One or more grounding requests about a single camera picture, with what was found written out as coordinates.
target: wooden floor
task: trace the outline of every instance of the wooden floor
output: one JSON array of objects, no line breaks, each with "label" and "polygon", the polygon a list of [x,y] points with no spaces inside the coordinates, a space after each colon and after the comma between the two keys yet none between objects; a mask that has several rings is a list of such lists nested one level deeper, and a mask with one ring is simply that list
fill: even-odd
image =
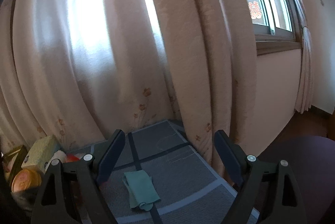
[{"label": "wooden floor", "polygon": [[274,142],[282,142],[298,136],[315,135],[327,137],[328,119],[325,115],[309,110],[296,112]]}]

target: floral curtain pattern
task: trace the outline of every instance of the floral curtain pattern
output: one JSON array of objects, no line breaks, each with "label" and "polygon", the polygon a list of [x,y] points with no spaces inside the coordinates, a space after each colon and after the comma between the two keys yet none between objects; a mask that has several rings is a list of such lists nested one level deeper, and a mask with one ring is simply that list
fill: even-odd
[{"label": "floral curtain pattern", "polygon": [[246,0],[154,2],[187,137],[223,176],[213,134],[223,129],[248,147],[255,103],[256,45]]},{"label": "floral curtain pattern", "polygon": [[55,135],[65,149],[181,119],[144,0],[5,0],[3,151]]}]

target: window frame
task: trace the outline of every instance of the window frame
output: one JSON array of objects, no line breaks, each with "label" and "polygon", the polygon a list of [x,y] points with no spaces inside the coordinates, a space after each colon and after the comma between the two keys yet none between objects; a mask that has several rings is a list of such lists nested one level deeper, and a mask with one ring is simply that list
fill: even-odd
[{"label": "window frame", "polygon": [[264,55],[302,48],[300,33],[301,30],[299,28],[300,22],[297,13],[297,7],[294,0],[285,1],[292,31],[276,27],[272,9],[272,4],[274,4],[273,1],[272,3],[271,0],[261,1],[263,2],[262,5],[266,10],[264,17],[267,18],[266,22],[268,25],[265,26],[253,23],[257,46],[257,55]]}]

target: wall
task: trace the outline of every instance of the wall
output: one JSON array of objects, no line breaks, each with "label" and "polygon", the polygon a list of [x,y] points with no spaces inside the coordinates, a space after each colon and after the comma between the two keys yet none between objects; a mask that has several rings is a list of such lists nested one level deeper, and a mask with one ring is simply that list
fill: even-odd
[{"label": "wall", "polygon": [[333,113],[335,106],[335,0],[303,0],[313,40],[312,104]]},{"label": "wall", "polygon": [[257,57],[254,123],[247,136],[247,154],[258,156],[277,137],[294,114],[301,68],[301,50]]}]

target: purple chair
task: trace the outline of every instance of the purple chair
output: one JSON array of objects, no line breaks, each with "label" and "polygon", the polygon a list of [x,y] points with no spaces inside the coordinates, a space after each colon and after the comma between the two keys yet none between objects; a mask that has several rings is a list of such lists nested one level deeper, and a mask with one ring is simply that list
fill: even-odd
[{"label": "purple chair", "polygon": [[308,223],[325,223],[326,218],[332,218],[329,223],[335,223],[334,141],[319,136],[297,137],[272,143],[258,159],[274,163],[288,161],[304,200]]}]

